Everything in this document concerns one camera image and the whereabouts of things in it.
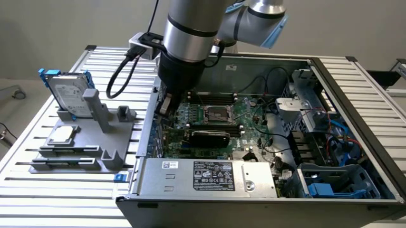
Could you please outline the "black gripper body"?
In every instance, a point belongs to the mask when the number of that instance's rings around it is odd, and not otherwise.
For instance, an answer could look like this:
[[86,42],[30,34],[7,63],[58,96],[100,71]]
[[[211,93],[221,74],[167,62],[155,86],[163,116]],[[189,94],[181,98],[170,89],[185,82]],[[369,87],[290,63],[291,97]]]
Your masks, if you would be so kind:
[[199,83],[205,70],[205,60],[186,62],[167,53],[161,54],[158,75],[166,85],[166,92],[182,94],[191,90]]

